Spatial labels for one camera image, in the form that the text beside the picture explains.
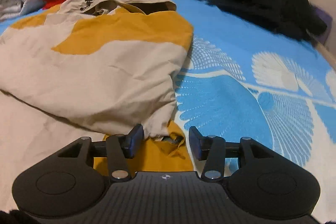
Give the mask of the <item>black garment pile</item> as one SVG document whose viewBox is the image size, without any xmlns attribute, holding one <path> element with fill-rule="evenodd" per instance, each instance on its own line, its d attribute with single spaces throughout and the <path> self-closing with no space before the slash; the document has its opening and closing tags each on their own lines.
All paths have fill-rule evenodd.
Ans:
<svg viewBox="0 0 336 224">
<path fill-rule="evenodd" d="M 309 0 L 200 0 L 275 34 L 310 40 L 327 30 Z"/>
</svg>

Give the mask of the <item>blue patterned bed sheet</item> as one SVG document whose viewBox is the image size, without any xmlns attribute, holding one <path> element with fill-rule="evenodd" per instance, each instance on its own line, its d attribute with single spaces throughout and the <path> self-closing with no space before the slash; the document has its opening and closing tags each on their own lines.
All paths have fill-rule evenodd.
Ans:
<svg viewBox="0 0 336 224">
<path fill-rule="evenodd" d="M 275 35 L 197 0 L 171 0 L 194 29 L 173 80 L 173 120 L 227 141 L 251 137 L 321 187 L 313 212 L 335 220 L 335 70 L 307 42 Z"/>
</svg>

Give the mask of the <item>beige and mustard jacket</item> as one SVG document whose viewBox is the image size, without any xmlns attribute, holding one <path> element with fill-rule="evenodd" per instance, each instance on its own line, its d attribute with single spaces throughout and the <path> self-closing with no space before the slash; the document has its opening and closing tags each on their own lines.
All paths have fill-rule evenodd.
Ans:
<svg viewBox="0 0 336 224">
<path fill-rule="evenodd" d="M 131 171 L 191 171 L 173 80 L 193 26 L 171 0 L 66 0 L 1 33 L 1 209 L 14 179 L 83 136 L 142 124 Z"/>
</svg>

